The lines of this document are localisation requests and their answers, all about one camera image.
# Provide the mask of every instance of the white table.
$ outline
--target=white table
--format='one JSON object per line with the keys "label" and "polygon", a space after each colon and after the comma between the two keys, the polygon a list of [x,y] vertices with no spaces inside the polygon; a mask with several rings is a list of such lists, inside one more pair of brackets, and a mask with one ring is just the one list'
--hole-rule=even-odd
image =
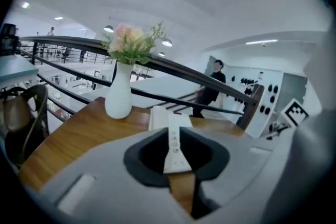
{"label": "white table", "polygon": [[21,55],[0,57],[0,89],[22,81],[31,80],[34,85],[38,68]]}

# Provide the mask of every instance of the brown chair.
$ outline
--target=brown chair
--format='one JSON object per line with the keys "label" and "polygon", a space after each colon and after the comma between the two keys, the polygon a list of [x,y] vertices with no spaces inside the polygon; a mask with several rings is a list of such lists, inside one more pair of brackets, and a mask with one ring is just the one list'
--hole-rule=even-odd
{"label": "brown chair", "polygon": [[[8,96],[15,98],[7,101]],[[49,135],[47,120],[48,90],[44,85],[29,89],[14,87],[1,94],[4,101],[4,119],[8,129],[5,148],[9,160],[21,167],[30,154]],[[28,105],[29,99],[35,101],[35,108]]]}

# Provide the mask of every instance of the flower arrangement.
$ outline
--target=flower arrangement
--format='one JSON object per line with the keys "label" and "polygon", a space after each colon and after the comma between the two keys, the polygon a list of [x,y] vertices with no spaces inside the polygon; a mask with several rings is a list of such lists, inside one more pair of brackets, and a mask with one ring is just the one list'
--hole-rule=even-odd
{"label": "flower arrangement", "polygon": [[103,41],[103,48],[108,51],[110,57],[126,65],[134,65],[149,62],[148,53],[155,47],[155,41],[165,38],[162,23],[151,28],[149,34],[145,34],[139,28],[132,28],[126,24],[120,24],[113,33],[105,34],[107,41]]}

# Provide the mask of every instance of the black shirt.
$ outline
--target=black shirt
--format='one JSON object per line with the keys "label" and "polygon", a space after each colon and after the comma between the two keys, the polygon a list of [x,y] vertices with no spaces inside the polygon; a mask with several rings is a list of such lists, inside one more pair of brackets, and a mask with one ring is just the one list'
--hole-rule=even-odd
{"label": "black shirt", "polygon": [[[217,79],[223,83],[226,83],[225,75],[222,72],[213,72],[210,77]],[[205,88],[202,96],[208,97],[209,99],[216,101],[219,92],[210,88]]]}

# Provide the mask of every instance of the pink flower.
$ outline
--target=pink flower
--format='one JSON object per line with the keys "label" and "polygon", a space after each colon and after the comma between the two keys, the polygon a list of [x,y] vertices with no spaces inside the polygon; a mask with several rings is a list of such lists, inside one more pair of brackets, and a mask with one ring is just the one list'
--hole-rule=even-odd
{"label": "pink flower", "polygon": [[126,33],[127,25],[119,24],[118,27],[114,30],[114,32],[119,36],[123,37]]}

